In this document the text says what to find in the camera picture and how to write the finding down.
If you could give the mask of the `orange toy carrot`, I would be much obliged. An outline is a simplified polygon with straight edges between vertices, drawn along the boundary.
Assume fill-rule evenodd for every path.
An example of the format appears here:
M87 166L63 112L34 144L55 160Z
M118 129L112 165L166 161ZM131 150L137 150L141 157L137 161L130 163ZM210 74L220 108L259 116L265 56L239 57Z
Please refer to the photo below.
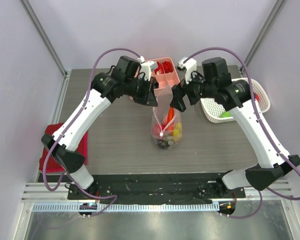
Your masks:
M169 108L168 114L163 118L162 129L166 132L174 130L174 117L175 109L173 107Z

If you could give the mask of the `clear zip top bag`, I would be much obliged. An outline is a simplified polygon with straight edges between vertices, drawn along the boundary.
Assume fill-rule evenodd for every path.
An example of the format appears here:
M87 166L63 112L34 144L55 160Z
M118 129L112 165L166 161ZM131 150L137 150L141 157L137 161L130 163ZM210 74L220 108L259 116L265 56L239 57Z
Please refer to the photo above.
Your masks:
M152 108L151 137L161 150L174 148L183 137L181 114L170 107L172 87L166 86L156 97L158 106Z

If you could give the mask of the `pink toy peach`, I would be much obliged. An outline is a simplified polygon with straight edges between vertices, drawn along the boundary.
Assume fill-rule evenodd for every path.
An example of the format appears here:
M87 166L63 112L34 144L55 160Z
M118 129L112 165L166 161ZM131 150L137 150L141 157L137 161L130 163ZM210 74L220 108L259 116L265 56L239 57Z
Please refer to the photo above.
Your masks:
M151 128L151 134L154 136L159 136L160 133L162 131L161 125L160 124L155 124L152 128Z

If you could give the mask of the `yellow toy banana bunch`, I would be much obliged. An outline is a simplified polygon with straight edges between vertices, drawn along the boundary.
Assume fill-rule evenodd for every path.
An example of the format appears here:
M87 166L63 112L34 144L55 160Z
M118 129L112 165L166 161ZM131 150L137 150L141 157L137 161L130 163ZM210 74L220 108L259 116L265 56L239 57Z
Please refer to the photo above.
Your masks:
M182 128L182 123L178 122L174 125L174 129L172 132L173 140L174 141L179 141L182 136L183 136L183 128Z

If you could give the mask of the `dark toy mangosteen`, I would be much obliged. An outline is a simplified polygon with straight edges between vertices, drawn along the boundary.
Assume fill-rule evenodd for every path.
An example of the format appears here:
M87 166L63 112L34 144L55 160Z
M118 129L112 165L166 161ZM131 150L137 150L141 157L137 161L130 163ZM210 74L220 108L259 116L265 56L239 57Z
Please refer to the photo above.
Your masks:
M174 143L173 140L157 139L155 144L161 150L168 150L173 147Z

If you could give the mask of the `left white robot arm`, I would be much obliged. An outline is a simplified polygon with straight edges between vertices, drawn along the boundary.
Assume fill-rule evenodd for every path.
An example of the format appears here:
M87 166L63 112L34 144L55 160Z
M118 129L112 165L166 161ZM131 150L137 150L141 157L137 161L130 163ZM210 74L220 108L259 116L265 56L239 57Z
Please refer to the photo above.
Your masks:
M111 72L101 72L93 78L82 102L68 120L52 135L46 133L41 138L53 159L80 186L79 194L83 198L92 199L97 188L84 164L85 157L77 152L81 139L97 117L122 96L129 96L140 105L156 107L151 76L157 67L155 61L121 56Z

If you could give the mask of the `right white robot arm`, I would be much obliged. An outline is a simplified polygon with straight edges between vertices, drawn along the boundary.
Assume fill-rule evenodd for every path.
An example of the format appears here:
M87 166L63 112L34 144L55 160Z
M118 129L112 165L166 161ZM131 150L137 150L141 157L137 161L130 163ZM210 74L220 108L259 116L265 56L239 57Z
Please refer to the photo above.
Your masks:
M193 58L182 58L177 68L185 76L172 87L170 106L184 112L184 96L191 105L201 99L214 99L239 124L257 157L255 166L231 170L218 181L215 190L220 197L226 198L240 187L262 191L300 165L300 157L291 155L274 135L258 102L251 97L249 83L232 80L225 59L214 57L203 61L203 73L197 71Z

